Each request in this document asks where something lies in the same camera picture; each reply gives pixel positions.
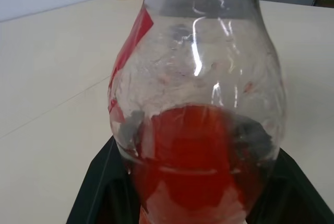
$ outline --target black object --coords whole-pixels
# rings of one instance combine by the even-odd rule
[[[89,166],[67,224],[138,224],[140,203],[111,138]],[[334,215],[295,161],[280,151],[248,224],[334,224]]]

